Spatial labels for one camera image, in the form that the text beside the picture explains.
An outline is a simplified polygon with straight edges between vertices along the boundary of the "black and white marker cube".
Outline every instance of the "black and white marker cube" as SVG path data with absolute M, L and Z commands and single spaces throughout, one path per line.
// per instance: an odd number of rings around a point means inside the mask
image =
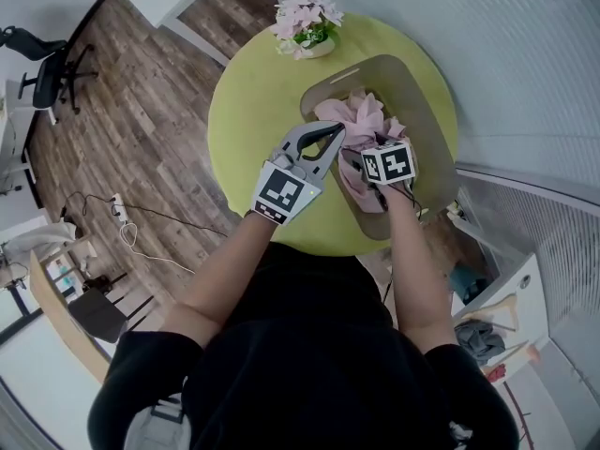
M 361 152 L 367 180 L 388 185 L 415 175 L 411 147 L 405 142 L 390 142 Z
M 319 182 L 303 180 L 267 160 L 254 190 L 252 210 L 279 225 L 287 225 L 322 191 Z

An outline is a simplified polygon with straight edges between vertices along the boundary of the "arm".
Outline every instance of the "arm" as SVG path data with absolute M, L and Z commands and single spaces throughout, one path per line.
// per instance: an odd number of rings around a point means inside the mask
M 389 207 L 394 298 L 400 332 L 421 353 L 457 344 L 450 298 L 414 213 L 413 204 L 390 187 L 381 187 Z
M 185 335 L 205 347 L 244 294 L 277 224 L 251 213 L 192 279 L 161 330 Z

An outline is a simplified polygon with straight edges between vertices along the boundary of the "power strip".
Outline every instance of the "power strip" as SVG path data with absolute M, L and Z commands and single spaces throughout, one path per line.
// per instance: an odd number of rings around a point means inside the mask
M 112 195 L 111 202 L 114 205 L 114 213 L 121 223 L 129 222 L 129 215 L 127 209 L 123 206 L 123 198 L 120 193 Z

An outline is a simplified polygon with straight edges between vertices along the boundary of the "white cable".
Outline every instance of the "white cable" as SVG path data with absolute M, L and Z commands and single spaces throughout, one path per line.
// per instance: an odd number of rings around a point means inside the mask
M 129 243 L 128 238 L 125 235 L 125 228 L 126 227 L 133 227 L 133 243 Z M 133 249 L 133 246 L 135 245 L 137 239 L 138 239 L 138 226 L 133 223 L 124 223 L 123 226 L 121 227 L 121 229 L 119 230 L 119 234 L 121 235 L 121 240 L 123 240 L 123 242 L 125 243 L 125 245 L 127 245 L 129 247 L 129 249 L 135 253 L 136 255 L 142 255 L 143 257 L 149 259 L 149 260 L 161 260 L 163 262 L 169 262 L 169 263 L 174 263 L 175 265 L 177 265 L 179 268 L 183 268 L 184 270 L 186 270 L 186 272 L 189 272 L 190 274 L 196 274 L 196 272 L 194 272 L 193 270 L 190 270 L 189 268 L 186 268 L 183 265 L 180 265 L 179 263 L 177 263 L 175 260 L 171 260 L 171 259 L 161 259 L 160 257 L 150 257 L 149 255 L 146 255 L 145 253 L 141 253 L 139 251 L 136 251 Z

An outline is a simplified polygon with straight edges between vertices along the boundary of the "office chair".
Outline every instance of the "office chair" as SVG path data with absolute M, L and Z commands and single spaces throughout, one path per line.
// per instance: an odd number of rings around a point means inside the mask
M 57 99 L 60 99 L 61 103 L 66 103 L 67 99 L 64 96 L 68 90 L 71 109 L 76 115 L 79 114 L 80 108 L 75 103 L 75 81 L 82 77 L 96 78 L 98 76 L 95 71 L 77 72 L 85 54 L 94 50 L 93 45 L 86 45 L 77 60 L 68 61 L 70 48 L 66 41 L 40 40 L 27 30 L 14 26 L 0 32 L 0 47 L 3 45 L 29 60 L 44 59 L 35 79 L 28 79 L 26 73 L 22 76 L 19 99 L 23 97 L 23 89 L 26 86 L 35 84 L 33 106 L 36 109 L 47 111 L 52 124 L 55 124 L 58 120 L 54 117 L 52 106 Z

